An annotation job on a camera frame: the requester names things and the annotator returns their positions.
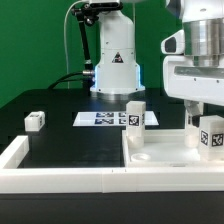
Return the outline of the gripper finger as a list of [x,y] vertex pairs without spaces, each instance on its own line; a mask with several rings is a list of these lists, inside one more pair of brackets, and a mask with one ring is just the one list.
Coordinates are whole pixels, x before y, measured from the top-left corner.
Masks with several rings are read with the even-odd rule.
[[184,106],[186,109],[187,124],[199,127],[200,117],[202,116],[199,103],[196,101],[185,100]]

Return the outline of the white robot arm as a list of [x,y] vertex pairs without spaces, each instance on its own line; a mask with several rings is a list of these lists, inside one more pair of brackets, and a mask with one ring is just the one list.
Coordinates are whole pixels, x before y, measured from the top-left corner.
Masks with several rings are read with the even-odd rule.
[[[122,0],[81,0],[73,7],[80,30],[100,23],[101,58],[91,63],[82,39],[85,67],[93,76],[93,97],[116,100],[142,93],[135,58],[134,23],[124,14]],[[166,9],[182,21],[182,29],[164,39],[163,83],[168,96],[182,99],[190,116],[201,103],[224,106],[224,0],[166,0]]]

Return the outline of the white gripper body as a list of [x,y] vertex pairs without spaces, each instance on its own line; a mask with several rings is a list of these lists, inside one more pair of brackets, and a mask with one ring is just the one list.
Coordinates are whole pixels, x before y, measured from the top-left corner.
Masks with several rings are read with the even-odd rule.
[[192,57],[166,56],[164,89],[168,96],[224,106],[224,56],[218,67],[198,67]]

